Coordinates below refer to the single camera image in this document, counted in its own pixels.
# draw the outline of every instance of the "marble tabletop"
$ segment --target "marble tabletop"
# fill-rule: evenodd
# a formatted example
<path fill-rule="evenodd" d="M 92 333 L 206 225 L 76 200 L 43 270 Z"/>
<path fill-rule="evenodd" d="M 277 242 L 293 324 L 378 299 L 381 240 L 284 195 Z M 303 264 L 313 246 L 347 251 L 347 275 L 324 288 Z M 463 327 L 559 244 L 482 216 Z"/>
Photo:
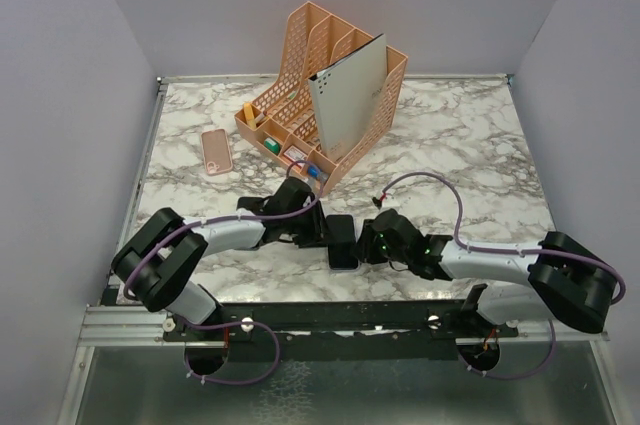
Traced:
<path fill-rule="evenodd" d="M 170 84 L 135 229 L 157 209 L 184 216 L 226 215 L 238 197 L 267 196 L 284 170 L 263 157 L 236 130 L 233 115 L 270 85 Z M 233 171 L 209 177 L 200 134 L 224 128 Z M 502 79 L 406 80 L 393 127 L 323 198 L 325 214 L 374 218 L 371 197 L 402 173 L 430 170 L 452 181 L 465 206 L 462 237 L 494 242 L 542 238 L 552 228 L 535 167 L 508 87 Z M 423 233 L 451 233 L 456 203 L 440 183 L 412 178 L 387 200 Z M 257 251 L 227 251 L 204 258 L 192 279 L 222 302 L 340 301 L 463 298 L 472 280 L 422 280 L 387 264 L 332 272 L 325 249 L 273 243 Z"/>

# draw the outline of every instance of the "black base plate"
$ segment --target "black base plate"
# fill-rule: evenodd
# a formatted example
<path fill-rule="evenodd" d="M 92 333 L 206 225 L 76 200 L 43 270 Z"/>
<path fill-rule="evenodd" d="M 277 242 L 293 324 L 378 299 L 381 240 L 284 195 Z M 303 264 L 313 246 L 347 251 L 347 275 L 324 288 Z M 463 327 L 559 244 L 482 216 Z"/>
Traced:
<path fill-rule="evenodd" d="M 462 304 L 462 300 L 227 303 L 222 316 L 225 322 L 250 317 L 271 327 L 283 360 L 456 360 L 456 338 L 483 338 L 491 331 L 464 320 Z M 433 316 L 438 317 L 437 324 L 429 322 Z M 502 327 L 500 336 L 515 337 L 517 330 Z M 165 333 L 164 340 L 188 347 L 190 342 L 223 341 L 224 334 L 178 326 Z M 273 358 L 272 338 L 257 327 L 249 333 L 231 329 L 229 342 L 234 361 Z M 224 353 L 222 348 L 211 352 Z"/>

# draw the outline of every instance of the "aluminum frame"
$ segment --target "aluminum frame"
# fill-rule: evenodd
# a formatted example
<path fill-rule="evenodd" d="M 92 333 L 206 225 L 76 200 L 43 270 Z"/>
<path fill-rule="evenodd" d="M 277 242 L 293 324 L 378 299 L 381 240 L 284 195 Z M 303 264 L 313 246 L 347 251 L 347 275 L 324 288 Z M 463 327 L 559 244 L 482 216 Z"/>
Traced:
<path fill-rule="evenodd" d="M 160 84 L 158 95 L 152 114 L 151 124 L 142 150 L 140 163 L 136 173 L 135 186 L 127 206 L 125 219 L 118 240 L 118 249 L 126 242 L 140 203 L 144 181 L 153 151 L 155 136 L 164 108 L 166 93 L 172 83 L 230 83 L 245 81 L 248 83 L 275 80 L 277 75 L 208 75 L 208 76 L 177 76 L 158 78 Z M 507 81 L 504 74 L 496 75 L 416 75 L 407 74 L 407 79 L 454 80 L 478 78 L 484 80 L 502 79 Z M 120 281 L 112 276 L 108 286 L 119 286 Z M 88 307 L 82 324 L 73 365 L 67 383 L 67 390 L 61 405 L 58 425 L 77 423 L 84 391 L 87 385 L 95 349 L 98 347 L 149 347 L 149 346 L 184 346 L 183 344 L 169 344 L 162 341 L 162 323 L 167 314 L 147 312 L 139 306 Z M 548 327 L 540 323 L 523 322 L 518 325 L 520 336 L 502 341 L 547 341 Z M 629 404 L 622 391 L 621 384 L 615 373 L 615 366 L 606 343 L 606 332 L 601 335 L 587 335 L 576 332 L 562 324 L 556 324 L 558 341 L 589 341 L 600 374 L 606 398 L 611 408 L 614 420 L 620 425 L 635 423 Z M 476 340 L 459 340 L 458 343 L 473 343 Z M 222 347 L 222 342 L 198 342 L 189 346 Z"/>

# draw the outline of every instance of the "purple cable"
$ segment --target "purple cable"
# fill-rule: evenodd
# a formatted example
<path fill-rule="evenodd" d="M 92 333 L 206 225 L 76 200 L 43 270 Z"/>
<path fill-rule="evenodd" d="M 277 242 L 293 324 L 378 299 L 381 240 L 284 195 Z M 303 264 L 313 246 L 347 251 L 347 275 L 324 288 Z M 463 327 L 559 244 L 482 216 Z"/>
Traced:
<path fill-rule="evenodd" d="M 520 252 L 518 252 L 517 250 L 505 250 L 505 249 L 502 249 L 502 248 L 491 248 L 491 247 L 477 247 L 477 246 L 472 246 L 472 245 L 468 245 L 468 244 L 464 243 L 460 239 L 460 225 L 462 224 L 462 215 L 463 215 L 463 212 L 464 212 L 464 209 L 463 209 L 463 206 L 462 206 L 462 197 L 460 197 L 460 194 L 458 193 L 458 190 L 456 190 L 456 188 L 453 186 L 453 184 L 450 181 L 448 181 L 446 178 L 441 177 L 440 175 L 437 175 L 435 173 L 431 173 L 431 172 L 411 172 L 411 173 L 407 173 L 407 174 L 401 175 L 400 177 L 396 178 L 395 180 L 392 180 L 391 182 L 389 182 L 387 184 L 387 186 L 385 186 L 382 189 L 383 196 L 396 183 L 398 183 L 398 182 L 400 182 L 402 180 L 405 180 L 407 178 L 410 178 L 410 177 L 418 177 L 418 176 L 435 178 L 436 180 L 438 180 L 442 184 L 444 184 L 455 195 L 456 201 L 458 202 L 458 218 L 456 219 L 456 224 L 453 227 L 453 239 L 455 240 L 456 244 L 459 247 L 464 248 L 464 249 L 466 249 L 468 251 L 471 251 L 471 252 L 480 252 L 480 253 L 496 253 L 496 254 L 501 254 L 501 255 L 520 255 L 520 253 L 522 253 L 522 255 L 553 255 L 553 256 L 556 256 L 556 257 L 563 257 L 563 258 L 568 258 L 568 259 L 571 259 L 571 260 L 578 260 L 578 261 L 581 261 L 583 263 L 587 263 L 587 264 L 593 265 L 594 267 L 600 268 L 600 269 L 610 273 L 611 275 L 613 275 L 613 277 L 615 277 L 615 279 L 618 282 L 619 290 L 618 290 L 618 294 L 611 300 L 612 304 L 618 303 L 620 300 L 622 300 L 622 298 L 624 297 L 625 293 L 627 292 L 627 286 L 625 284 L 624 279 L 622 278 L 622 276 L 611 265 L 608 265 L 608 264 L 606 264 L 604 262 L 600 262 L 598 260 L 594 260 L 592 258 L 583 257 L 582 255 L 577 255 L 575 253 L 561 252 L 561 251 L 557 251 L 557 250 L 526 249 L 526 250 L 521 250 Z M 545 359 L 540 363 L 540 365 L 538 365 L 536 368 L 534 368 L 534 369 L 532 369 L 532 370 L 530 370 L 528 372 L 524 372 L 524 373 L 520 373 L 520 374 L 516 374 L 516 375 L 508 375 L 508 376 L 492 375 L 490 373 L 483 373 L 480 370 L 477 370 L 477 369 L 471 367 L 471 365 L 469 365 L 466 362 L 466 360 L 464 360 L 464 358 L 462 358 L 462 356 L 460 356 L 460 358 L 462 359 L 462 361 L 464 363 L 466 363 L 469 367 L 471 367 L 470 368 L 471 372 L 477 373 L 479 375 L 483 375 L 485 377 L 493 378 L 493 379 L 496 379 L 496 380 L 519 380 L 519 379 L 523 379 L 523 378 L 529 378 L 529 377 L 535 375 L 536 373 L 541 372 L 542 370 L 547 368 L 547 366 L 551 362 L 551 359 L 555 355 L 555 352 L 556 352 L 556 331 L 555 331 L 555 328 L 553 327 L 553 323 L 551 322 L 551 320 L 549 320 L 549 328 L 551 330 L 551 345 L 550 345 L 550 348 L 549 348 L 549 353 L 547 354 Z"/>
<path fill-rule="evenodd" d="M 287 168 L 287 175 L 286 175 L 287 177 L 289 176 L 289 173 L 291 172 L 291 169 L 293 168 L 293 166 L 298 163 L 306 163 L 309 166 L 315 167 L 313 163 L 307 160 L 296 160 L 295 162 L 292 162 Z M 300 210 L 296 210 L 295 212 L 284 213 L 282 215 L 258 215 L 258 216 L 242 215 L 240 217 L 238 217 L 238 215 L 226 215 L 223 217 L 209 218 L 205 221 L 204 225 L 213 225 L 214 223 L 227 222 L 230 220 L 251 220 L 256 222 L 267 222 L 272 220 L 285 220 L 287 218 L 297 217 L 298 215 L 302 215 L 303 213 L 308 212 L 315 206 L 316 203 L 318 203 L 318 200 L 320 200 L 320 197 L 322 196 L 323 189 L 324 189 L 324 183 L 320 182 L 320 190 L 318 191 L 314 199 L 311 201 L 311 203 L 309 203 L 309 205 L 307 205 L 306 207 L 301 208 Z M 164 246 L 170 243 L 174 238 L 182 235 L 183 233 L 185 233 L 188 230 L 191 230 L 192 228 L 197 228 L 201 226 L 203 226 L 202 222 L 187 223 L 182 227 L 178 228 L 177 230 L 171 232 L 164 239 L 162 239 L 155 247 L 153 247 L 153 249 L 149 253 L 147 253 L 142 260 L 140 260 L 140 263 L 136 266 L 136 268 L 133 269 L 133 271 L 129 275 L 129 278 L 127 278 L 127 281 L 124 282 L 123 295 L 125 296 L 125 298 L 128 298 L 129 300 L 136 300 L 135 295 L 131 293 L 131 286 L 140 275 L 140 271 L 144 268 L 144 266 L 147 263 L 149 263 L 152 257 L 155 257 L 157 253 L 160 250 L 162 250 Z"/>
<path fill-rule="evenodd" d="M 287 167 L 287 173 L 286 176 L 289 176 L 289 173 L 291 172 L 291 169 L 298 163 L 306 163 L 307 165 L 309 165 L 310 167 L 315 167 L 315 165 L 307 160 L 296 160 L 294 162 L 292 162 L 289 167 Z M 226 221 L 230 221 L 230 220 L 253 220 L 253 221 L 259 221 L 259 222 L 263 222 L 263 221 L 272 221 L 272 220 L 284 220 L 287 218 L 293 218 L 293 217 L 297 217 L 298 215 L 302 215 L 303 213 L 308 212 L 309 210 L 311 210 L 316 203 L 318 203 L 318 201 L 320 200 L 320 197 L 322 196 L 322 191 L 324 189 L 324 183 L 320 182 L 320 190 L 318 190 L 318 193 L 316 194 L 316 196 L 313 198 L 313 200 L 311 201 L 311 203 L 309 203 L 309 205 L 307 205 L 306 207 L 301 208 L 300 210 L 296 210 L 295 212 L 290 212 L 290 213 L 284 213 L 282 215 L 261 215 L 261 216 L 253 216 L 253 215 L 248 215 L 248 216 L 238 216 L 238 215 L 227 215 L 224 217 L 213 217 L 213 218 L 209 218 L 205 221 L 205 225 L 213 225 L 214 223 L 220 223 L 220 222 L 226 222 Z M 149 263 L 149 261 L 151 260 L 152 257 L 155 257 L 156 254 L 168 243 L 170 243 L 174 238 L 178 237 L 179 235 L 185 233 L 187 230 L 191 230 L 192 228 L 196 228 L 199 226 L 202 226 L 202 222 L 192 222 L 192 223 L 188 223 L 186 225 L 183 225 L 182 227 L 178 228 L 177 230 L 175 230 L 174 232 L 170 233 L 169 235 L 167 235 L 163 240 L 161 240 L 147 255 L 145 255 L 142 260 L 140 260 L 140 263 L 136 266 L 136 268 L 133 269 L 133 271 L 131 272 L 131 274 L 129 275 L 129 278 L 127 278 L 127 281 L 124 283 L 124 290 L 123 290 L 123 294 L 126 298 L 128 298 L 129 300 L 136 300 L 135 295 L 133 295 L 131 293 L 131 285 L 135 282 L 135 280 L 138 278 L 138 275 L 140 275 L 140 271 L 144 268 L 144 266 Z M 221 378 L 213 378 L 213 377 L 209 377 L 209 376 L 203 376 L 203 375 L 198 375 L 196 373 L 193 372 L 193 370 L 191 370 L 191 366 L 189 365 L 189 361 L 186 358 L 185 355 L 185 366 L 187 367 L 187 369 L 189 370 L 189 372 L 194 375 L 197 378 L 200 378 L 201 380 L 204 379 L 207 382 L 211 382 L 211 383 L 219 383 L 221 385 L 252 385 L 254 383 L 258 383 L 262 380 L 264 380 L 265 378 L 267 378 L 269 375 L 271 375 L 273 373 L 273 371 L 278 367 L 278 364 L 280 362 L 280 344 L 278 343 L 278 337 L 276 336 L 275 332 L 273 330 L 271 330 L 271 328 L 269 328 L 267 325 L 265 325 L 264 323 L 260 323 L 260 322 L 229 322 L 229 323 L 221 323 L 219 325 L 197 325 L 195 323 L 191 323 L 188 320 L 186 320 L 183 317 L 180 317 L 184 323 L 195 329 L 195 330 L 220 330 L 220 329 L 224 329 L 224 328 L 230 328 L 230 327 L 237 327 L 240 325 L 249 325 L 249 324 L 253 324 L 259 328 L 262 328 L 264 330 L 266 330 L 269 335 L 271 335 L 271 338 L 273 338 L 273 343 L 275 344 L 275 356 L 273 358 L 273 363 L 271 364 L 271 366 L 269 367 L 269 369 L 263 373 L 262 375 L 256 377 L 256 378 L 251 378 L 248 380 L 238 380 L 238 381 L 234 381 L 234 380 L 224 380 Z"/>
<path fill-rule="evenodd" d="M 547 356 L 544 358 L 544 360 L 542 360 L 542 362 L 540 362 L 540 364 L 537 367 L 532 368 L 527 372 L 517 373 L 515 375 L 495 375 L 491 372 L 482 372 L 477 368 L 473 368 L 471 365 L 469 365 L 469 363 L 464 359 L 462 355 L 459 355 L 459 357 L 460 357 L 460 360 L 467 366 L 467 370 L 469 370 L 469 372 L 475 373 L 476 375 L 480 375 L 483 378 L 492 378 L 493 380 L 508 381 L 508 380 L 522 380 L 524 378 L 533 377 L 535 374 L 540 373 L 545 368 L 547 368 L 551 363 L 551 360 L 556 354 L 556 348 L 557 348 L 558 342 L 556 340 L 556 329 L 553 326 L 553 322 L 551 320 L 549 320 L 549 331 L 551 332 L 551 343 L 549 345 L 549 353 L 547 353 Z"/>
<path fill-rule="evenodd" d="M 625 294 L 627 293 L 627 285 L 624 279 L 622 278 L 622 276 L 618 273 L 618 271 L 615 268 L 613 268 L 611 265 L 601 262 L 599 260 L 594 260 L 593 258 L 583 257 L 582 255 L 578 255 L 575 253 L 561 252 L 559 250 L 542 250 L 542 249 L 536 249 L 536 248 L 528 248 L 528 249 L 518 251 L 518 250 L 505 250 L 504 248 L 478 247 L 478 246 L 468 245 L 464 243 L 460 239 L 460 225 L 462 224 L 462 215 L 464 211 L 462 207 L 462 198 L 460 197 L 458 190 L 456 190 L 453 184 L 450 181 L 448 181 L 446 178 L 441 177 L 440 175 L 437 175 L 431 172 L 407 173 L 389 182 L 389 184 L 382 189 L 382 193 L 383 194 L 387 193 L 387 190 L 389 190 L 391 187 L 393 187 L 396 183 L 400 182 L 401 180 L 404 180 L 410 177 L 417 177 L 417 176 L 435 178 L 436 180 L 444 184 L 455 195 L 456 201 L 458 202 L 458 218 L 456 219 L 456 224 L 453 227 L 453 239 L 455 240 L 455 242 L 458 244 L 459 247 L 464 248 L 465 250 L 470 252 L 495 253 L 499 255 L 520 255 L 520 254 L 552 255 L 554 257 L 577 260 L 577 261 L 586 263 L 588 265 L 592 265 L 596 268 L 600 268 L 601 270 L 604 270 L 605 272 L 610 273 L 616 279 L 616 281 L 618 282 L 619 290 L 618 290 L 618 294 L 615 297 L 613 297 L 613 299 L 611 300 L 612 304 L 618 303 L 620 300 L 624 298 Z"/>
<path fill-rule="evenodd" d="M 204 379 L 205 382 L 218 383 L 220 385 L 253 385 L 254 383 L 261 382 L 262 380 L 267 378 L 269 375 L 271 375 L 275 371 L 276 368 L 278 368 L 278 364 L 280 362 L 280 343 L 278 343 L 278 337 L 276 336 L 275 332 L 264 323 L 229 322 L 229 323 L 221 323 L 220 325 L 196 325 L 195 323 L 191 323 L 187 320 L 184 320 L 184 322 L 194 330 L 221 330 L 223 328 L 239 327 L 241 325 L 255 325 L 256 327 L 266 330 L 266 332 L 269 335 L 271 335 L 271 338 L 273 339 L 273 343 L 276 347 L 275 356 L 273 357 L 273 363 L 271 363 L 271 366 L 269 367 L 269 369 L 266 372 L 264 372 L 262 375 L 259 375 L 255 378 L 249 378 L 247 380 L 225 380 L 223 378 L 214 378 L 209 375 L 198 375 L 191 369 L 191 364 L 189 364 L 189 359 L 187 358 L 187 354 L 185 352 L 184 364 L 187 367 L 187 370 L 189 370 L 189 373 L 191 375 L 193 375 L 196 378 L 199 378 L 200 380 Z"/>

